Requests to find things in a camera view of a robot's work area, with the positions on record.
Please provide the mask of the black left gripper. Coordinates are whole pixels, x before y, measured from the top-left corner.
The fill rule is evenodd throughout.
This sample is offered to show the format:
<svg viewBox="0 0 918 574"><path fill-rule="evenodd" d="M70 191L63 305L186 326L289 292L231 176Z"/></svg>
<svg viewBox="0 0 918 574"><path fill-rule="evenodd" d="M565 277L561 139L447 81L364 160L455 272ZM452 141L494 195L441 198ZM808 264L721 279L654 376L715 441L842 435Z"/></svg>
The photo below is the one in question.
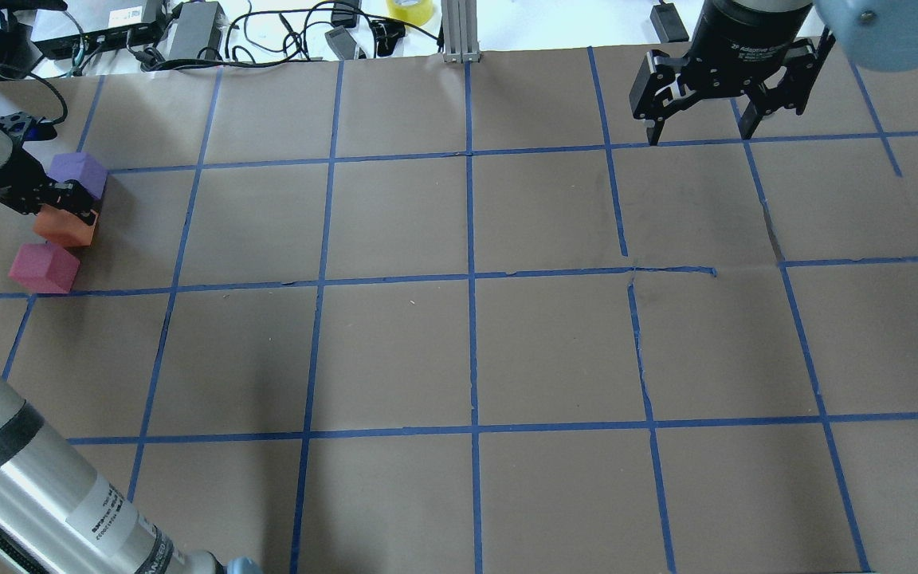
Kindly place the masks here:
<svg viewBox="0 0 918 574"><path fill-rule="evenodd" d="M80 182L56 182L23 145L52 140L56 128L46 117L28 112L0 116L0 203L19 214L39 214L51 206L74 215L87 226L97 224L101 195Z"/></svg>

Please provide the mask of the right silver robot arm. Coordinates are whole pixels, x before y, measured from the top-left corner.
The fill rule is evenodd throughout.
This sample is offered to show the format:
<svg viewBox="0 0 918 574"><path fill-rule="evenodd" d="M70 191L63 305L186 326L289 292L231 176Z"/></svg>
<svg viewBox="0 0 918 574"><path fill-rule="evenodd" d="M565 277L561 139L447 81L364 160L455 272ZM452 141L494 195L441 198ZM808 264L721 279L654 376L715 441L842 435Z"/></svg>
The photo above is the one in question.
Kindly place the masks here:
<svg viewBox="0 0 918 574"><path fill-rule="evenodd" d="M764 117L805 112L835 47L863 68L917 69L918 1L707 1L684 56L645 55L630 109L656 145L673 114L702 100L746 96L737 128L749 140Z"/></svg>

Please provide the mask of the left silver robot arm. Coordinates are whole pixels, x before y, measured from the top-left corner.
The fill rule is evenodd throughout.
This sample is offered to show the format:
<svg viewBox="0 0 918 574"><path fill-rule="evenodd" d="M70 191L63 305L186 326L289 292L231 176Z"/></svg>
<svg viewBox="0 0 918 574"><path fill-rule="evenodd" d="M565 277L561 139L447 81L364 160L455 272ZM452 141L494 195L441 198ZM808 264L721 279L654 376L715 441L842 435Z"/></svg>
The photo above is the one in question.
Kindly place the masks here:
<svg viewBox="0 0 918 574"><path fill-rule="evenodd" d="M94 231L106 170L87 154L59 156L47 173L26 152L56 121L0 116L0 203L19 214L66 214ZM259 573L183 552L0 375L0 560L18 573Z"/></svg>

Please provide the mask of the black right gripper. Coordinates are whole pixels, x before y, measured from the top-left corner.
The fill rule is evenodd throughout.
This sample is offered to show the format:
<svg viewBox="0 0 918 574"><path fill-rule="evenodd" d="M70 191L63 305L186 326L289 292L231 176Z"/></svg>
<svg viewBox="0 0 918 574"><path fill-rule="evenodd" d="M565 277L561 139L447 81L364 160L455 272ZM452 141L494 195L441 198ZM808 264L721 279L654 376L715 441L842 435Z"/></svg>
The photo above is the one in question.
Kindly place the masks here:
<svg viewBox="0 0 918 574"><path fill-rule="evenodd" d="M702 96L749 98L737 120L743 140L777 110L804 114L820 57L811 40L795 38L812 7L812 1L704 1L686 55L645 52L630 88L630 109L644 121L648 145L658 145L665 121ZM780 65L783 75L769 87L765 80Z"/></svg>

